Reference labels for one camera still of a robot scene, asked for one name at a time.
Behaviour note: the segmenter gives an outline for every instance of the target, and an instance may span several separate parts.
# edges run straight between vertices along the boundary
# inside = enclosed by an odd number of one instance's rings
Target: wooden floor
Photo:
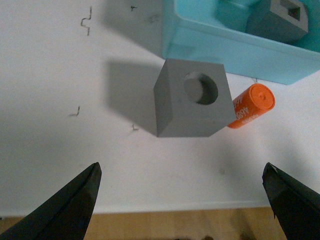
[[[20,219],[0,220],[0,233]],[[286,240],[271,208],[95,214],[84,239],[202,240],[206,236],[214,240]]]

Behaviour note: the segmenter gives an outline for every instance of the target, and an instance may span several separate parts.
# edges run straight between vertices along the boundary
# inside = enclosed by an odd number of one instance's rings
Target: orange label
[[[276,100],[269,88],[255,83],[233,101],[236,121],[228,127],[238,129],[274,108]]]

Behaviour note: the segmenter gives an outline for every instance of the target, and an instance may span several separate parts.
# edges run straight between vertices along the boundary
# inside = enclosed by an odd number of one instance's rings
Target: square hole
[[[287,9],[290,17],[300,21],[300,7],[290,0],[280,0],[280,5]]]

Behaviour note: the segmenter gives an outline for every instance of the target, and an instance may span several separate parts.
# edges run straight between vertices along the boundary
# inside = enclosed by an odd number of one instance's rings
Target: turquoise container
[[[163,58],[224,64],[226,72],[280,84],[320,70],[320,1],[308,8],[309,32],[294,45],[245,33],[259,0],[163,0]]]

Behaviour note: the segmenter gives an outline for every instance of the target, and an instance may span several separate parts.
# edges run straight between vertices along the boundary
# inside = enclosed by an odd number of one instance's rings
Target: cube with hole
[[[308,10],[299,0],[262,0],[248,18],[246,33],[293,44],[308,33]]]
[[[153,90],[158,137],[209,137],[236,120],[222,64],[167,59]]]

